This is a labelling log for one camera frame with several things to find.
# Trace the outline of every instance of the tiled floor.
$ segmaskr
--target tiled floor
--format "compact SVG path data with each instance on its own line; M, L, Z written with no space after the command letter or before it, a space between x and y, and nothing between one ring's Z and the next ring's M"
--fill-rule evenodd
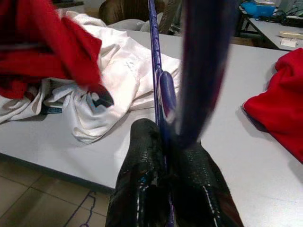
M0 160L0 227L104 227L108 203L109 195Z

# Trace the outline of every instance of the brown chair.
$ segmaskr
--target brown chair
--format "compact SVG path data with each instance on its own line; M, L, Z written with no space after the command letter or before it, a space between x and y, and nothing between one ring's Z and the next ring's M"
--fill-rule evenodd
M159 32L166 34L181 0L155 0L157 14L163 12ZM126 20L149 20L147 0L107 0L99 8L99 18L107 25Z

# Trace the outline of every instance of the gray table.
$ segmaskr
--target gray table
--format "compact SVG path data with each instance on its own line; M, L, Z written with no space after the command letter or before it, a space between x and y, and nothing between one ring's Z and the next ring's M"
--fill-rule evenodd
M297 32L303 33L303 28L283 26L277 23L270 23L265 21L257 21L253 18L248 18L250 24L263 36L265 36L270 42L272 42L278 49L293 51L297 48L303 48L303 40L298 39L298 45L296 47L289 47L281 45L282 37L279 36L279 32Z
M150 47L150 34L128 32ZM162 52L180 56L181 38L160 35ZM218 106L202 144L221 168L246 227L303 226L303 166L241 110L262 92L286 52L232 45ZM106 136L78 142L61 114L0 125L0 152L43 166L70 179L114 188L129 145L133 121L154 119L154 109L128 113Z

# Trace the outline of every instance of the white cloth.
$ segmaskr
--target white cloth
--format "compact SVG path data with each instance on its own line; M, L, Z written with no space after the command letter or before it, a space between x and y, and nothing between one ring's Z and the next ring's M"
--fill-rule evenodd
M127 32L103 27L96 18L75 12L67 12L67 16L102 40L98 66L102 84L111 94L114 105L108 108L100 105L96 108L92 103L93 94L82 90L73 81L44 79L39 89L41 93L36 96L35 102L30 103L24 98L14 100L14 103L0 98L0 122L1 119L16 120L39 114L41 102L48 94L44 87L48 84L52 91L44 104L61 107L72 134L88 144L100 139L130 108L153 107L151 51L128 37ZM161 57L162 68L172 74L175 87L178 87L179 60L166 55ZM3 109L8 101L12 102L13 107L10 109L14 110L9 114Z

